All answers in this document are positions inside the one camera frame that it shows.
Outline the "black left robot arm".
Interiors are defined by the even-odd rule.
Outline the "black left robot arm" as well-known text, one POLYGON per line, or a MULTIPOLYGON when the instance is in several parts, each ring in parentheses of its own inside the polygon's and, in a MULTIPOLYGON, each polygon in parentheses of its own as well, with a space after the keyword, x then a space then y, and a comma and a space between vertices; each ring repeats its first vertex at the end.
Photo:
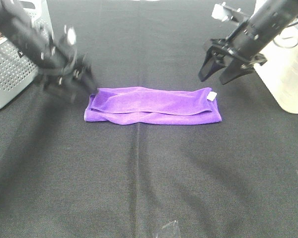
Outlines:
POLYGON ((98 92, 91 64, 79 55, 73 27, 65 27, 55 42, 45 38, 18 0, 0 0, 0 32, 38 67, 34 82, 69 102, 98 92))

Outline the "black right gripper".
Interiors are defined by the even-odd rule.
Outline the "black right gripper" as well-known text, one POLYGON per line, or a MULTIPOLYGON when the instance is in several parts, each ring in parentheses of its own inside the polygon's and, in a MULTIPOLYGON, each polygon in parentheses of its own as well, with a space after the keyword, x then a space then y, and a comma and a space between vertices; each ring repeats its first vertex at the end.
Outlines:
POLYGON ((241 76, 253 73, 255 64, 263 65, 267 62, 266 57, 261 53, 251 56, 250 59, 243 57, 226 39, 207 40, 204 43, 204 49, 206 50, 206 57, 198 73, 198 77, 201 81, 206 81, 214 73, 226 67, 224 62, 225 56, 239 60, 241 63, 232 61, 228 65, 219 77, 222 85, 241 76))

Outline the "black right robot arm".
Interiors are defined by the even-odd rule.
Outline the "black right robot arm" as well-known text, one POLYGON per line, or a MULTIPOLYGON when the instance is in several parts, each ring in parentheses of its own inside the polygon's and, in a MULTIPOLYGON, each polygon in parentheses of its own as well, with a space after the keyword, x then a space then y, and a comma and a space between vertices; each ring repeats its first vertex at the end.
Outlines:
POLYGON ((223 2, 215 4, 212 17, 233 22, 237 28, 225 38, 205 43, 206 57, 198 77, 204 82, 222 70, 220 82, 227 84, 267 62, 260 52, 298 18, 298 0, 267 0, 252 15, 223 2))

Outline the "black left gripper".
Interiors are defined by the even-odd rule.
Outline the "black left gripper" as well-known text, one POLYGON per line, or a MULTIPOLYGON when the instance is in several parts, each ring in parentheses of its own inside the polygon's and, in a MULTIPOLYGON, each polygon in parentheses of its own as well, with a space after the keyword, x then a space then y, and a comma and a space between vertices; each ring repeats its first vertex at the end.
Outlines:
POLYGON ((43 85, 43 90, 66 102, 72 103, 77 93, 70 87, 80 87, 88 94, 97 94, 98 85, 86 55, 79 56, 75 45, 69 46, 65 37, 55 46, 55 52, 65 57, 65 65, 55 68, 40 68, 34 81, 43 85))

